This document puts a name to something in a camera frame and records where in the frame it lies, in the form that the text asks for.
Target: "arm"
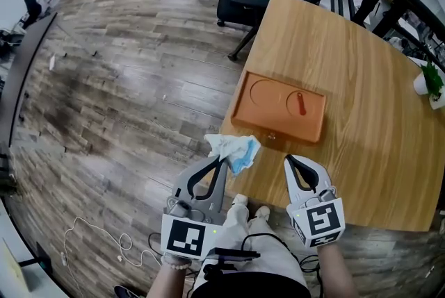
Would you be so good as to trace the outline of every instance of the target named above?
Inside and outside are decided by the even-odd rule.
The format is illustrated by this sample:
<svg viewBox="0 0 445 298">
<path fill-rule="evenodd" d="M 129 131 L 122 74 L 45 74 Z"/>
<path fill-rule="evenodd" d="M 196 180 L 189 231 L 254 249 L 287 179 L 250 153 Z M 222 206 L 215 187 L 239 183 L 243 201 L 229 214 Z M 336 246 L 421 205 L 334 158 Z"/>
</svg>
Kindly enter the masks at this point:
<svg viewBox="0 0 445 298">
<path fill-rule="evenodd" d="M 353 277 L 339 246 L 336 243 L 327 244 L 320 246 L 317 251 L 326 298 L 358 298 Z"/>
<path fill-rule="evenodd" d="M 181 298 L 185 279 L 186 270 L 175 270 L 170 265 L 163 264 L 147 298 Z"/>
</svg>

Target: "wooden table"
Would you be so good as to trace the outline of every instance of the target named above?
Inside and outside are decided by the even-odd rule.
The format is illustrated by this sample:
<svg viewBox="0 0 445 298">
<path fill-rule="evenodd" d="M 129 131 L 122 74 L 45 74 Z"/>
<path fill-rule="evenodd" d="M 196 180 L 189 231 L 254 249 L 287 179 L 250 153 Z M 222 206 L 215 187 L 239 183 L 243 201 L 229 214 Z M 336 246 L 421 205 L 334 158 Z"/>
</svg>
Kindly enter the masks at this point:
<svg viewBox="0 0 445 298">
<path fill-rule="evenodd" d="M 347 223 L 427 231 L 445 164 L 445 112 L 418 96 L 419 68 L 384 40 L 301 0 L 270 0 L 220 132 L 266 135 L 234 127 L 230 115 L 245 71 L 327 96 L 321 140 L 263 146 L 227 189 L 283 208 L 289 203 L 285 154 L 315 160 L 329 172 Z"/>
</svg>

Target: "bracelet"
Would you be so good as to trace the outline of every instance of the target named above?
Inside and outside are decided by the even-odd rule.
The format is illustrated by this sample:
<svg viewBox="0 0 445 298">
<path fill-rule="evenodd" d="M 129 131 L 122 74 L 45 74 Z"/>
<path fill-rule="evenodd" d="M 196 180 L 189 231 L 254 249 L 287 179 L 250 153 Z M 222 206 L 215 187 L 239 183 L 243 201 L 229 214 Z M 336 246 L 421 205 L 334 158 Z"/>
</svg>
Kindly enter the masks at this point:
<svg viewBox="0 0 445 298">
<path fill-rule="evenodd" d="M 164 254 L 161 257 L 161 262 L 164 265 L 170 266 L 174 270 L 187 270 L 192 265 L 192 262 L 191 262 L 190 259 L 180 258 L 180 257 L 173 256 L 173 255 L 170 255 L 170 254 L 168 254 L 168 255 Z"/>
</svg>

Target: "black cable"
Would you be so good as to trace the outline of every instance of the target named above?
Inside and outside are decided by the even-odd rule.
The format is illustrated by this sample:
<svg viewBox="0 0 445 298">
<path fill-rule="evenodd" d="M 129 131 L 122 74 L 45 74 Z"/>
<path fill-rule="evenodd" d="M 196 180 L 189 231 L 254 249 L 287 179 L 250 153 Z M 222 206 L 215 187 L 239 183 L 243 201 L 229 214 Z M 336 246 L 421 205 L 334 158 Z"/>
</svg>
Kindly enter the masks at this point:
<svg viewBox="0 0 445 298">
<path fill-rule="evenodd" d="M 270 236 L 270 237 L 272 237 L 272 238 L 278 240 L 279 242 L 281 242 L 281 244 L 282 244 L 284 247 L 287 248 L 287 250 L 291 253 L 291 255 L 297 260 L 298 264 L 300 265 L 300 268 L 301 268 L 301 271 L 302 271 L 302 272 L 304 272 L 304 273 L 312 273 L 312 272 L 316 272 L 316 274 L 317 274 L 317 279 L 318 279 L 318 283 L 320 284 L 320 296 L 319 296 L 319 297 L 320 297 L 320 298 L 323 297 L 323 282 L 321 281 L 321 276 L 320 276 L 320 264 L 317 263 L 316 267 L 315 267 L 315 268 L 311 268 L 311 269 L 308 269 L 308 268 L 304 268 L 304 267 L 303 267 L 304 265 L 307 265 L 308 263 L 317 262 L 318 259 L 316 259 L 316 260 L 315 260 L 315 259 L 314 259 L 314 260 L 309 260 L 309 259 L 310 259 L 310 258 L 315 258 L 315 257 L 318 258 L 318 255 L 309 255 L 309 256 L 306 256 L 306 257 L 303 258 L 303 259 L 301 260 L 301 262 L 300 262 L 300 261 L 298 260 L 298 257 L 295 256 L 295 255 L 293 254 L 293 252 L 289 249 L 289 247 L 287 246 L 287 244 L 286 244 L 283 240 L 281 240 L 278 236 L 273 235 L 273 234 L 271 234 L 271 233 L 256 233 L 256 234 L 250 234 L 250 235 L 247 235 L 247 236 L 244 238 L 243 243 L 241 244 L 241 251 L 244 251 L 244 244 L 245 244 L 245 241 L 246 241 L 248 238 L 253 238 L 253 237 L 255 237 L 255 236 Z"/>
<path fill-rule="evenodd" d="M 158 252 L 158 251 L 156 251 L 155 249 L 153 249 L 153 247 L 152 247 L 152 243 L 150 242 L 150 239 L 152 238 L 152 236 L 153 235 L 161 235 L 161 233 L 156 233 L 156 232 L 153 232 L 153 233 L 151 233 L 150 235 L 148 235 L 148 247 L 150 248 L 150 250 L 152 250 L 155 254 L 158 254 L 159 256 L 162 256 L 162 254 L 160 253 L 160 252 Z"/>
<path fill-rule="evenodd" d="M 193 285 L 192 285 L 192 288 L 190 288 L 190 289 L 188 290 L 188 292 L 187 292 L 187 298 L 188 298 L 188 295 L 190 294 L 190 292 L 191 292 L 191 291 L 193 290 L 193 288 L 195 287 L 196 278 L 197 278 L 197 275 L 196 275 L 195 278 L 193 279 Z"/>
<path fill-rule="evenodd" d="M 318 279 L 318 283 L 320 284 L 320 295 L 319 298 L 323 298 L 323 282 L 321 281 L 321 277 L 320 277 L 320 264 L 317 265 L 317 279 Z"/>
<path fill-rule="evenodd" d="M 286 243 L 285 243 L 283 240 L 281 240 L 278 236 L 273 235 L 273 234 L 270 234 L 270 233 L 256 233 L 256 234 L 250 234 L 250 235 L 247 235 L 247 236 L 244 238 L 243 243 L 241 244 L 241 251 L 244 251 L 244 244 L 245 244 L 245 241 L 246 241 L 248 238 L 253 238 L 253 237 L 255 237 L 255 236 L 270 236 L 270 237 L 272 237 L 272 238 L 278 240 L 279 242 L 281 242 L 281 244 L 282 244 L 284 247 L 287 248 L 287 250 L 291 253 L 291 255 L 297 260 L 298 264 L 300 264 L 300 261 L 298 260 L 298 257 L 295 256 L 295 255 L 293 254 L 293 252 L 288 248 L 288 246 L 286 245 Z"/>
<path fill-rule="evenodd" d="M 199 271 L 192 271 L 192 269 L 189 269 L 190 273 L 186 274 L 186 276 L 190 276 L 191 274 L 194 274 L 195 276 L 197 276 L 200 272 Z"/>
</svg>

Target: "white pot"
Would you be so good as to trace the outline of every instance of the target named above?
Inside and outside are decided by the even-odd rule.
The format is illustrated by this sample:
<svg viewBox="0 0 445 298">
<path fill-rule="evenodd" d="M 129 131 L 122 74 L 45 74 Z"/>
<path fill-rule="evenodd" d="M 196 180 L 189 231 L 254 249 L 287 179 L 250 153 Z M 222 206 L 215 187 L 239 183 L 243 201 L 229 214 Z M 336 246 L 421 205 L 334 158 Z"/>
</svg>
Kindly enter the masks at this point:
<svg viewBox="0 0 445 298">
<path fill-rule="evenodd" d="M 430 96 L 430 105 L 432 109 L 439 109 L 445 106 L 445 87 L 440 88 L 440 98 L 436 101 L 432 100 L 432 96 Z"/>
<path fill-rule="evenodd" d="M 423 72 L 420 73 L 414 80 L 414 90 L 418 95 L 428 94 L 428 89 L 426 87 L 425 76 Z"/>
</svg>

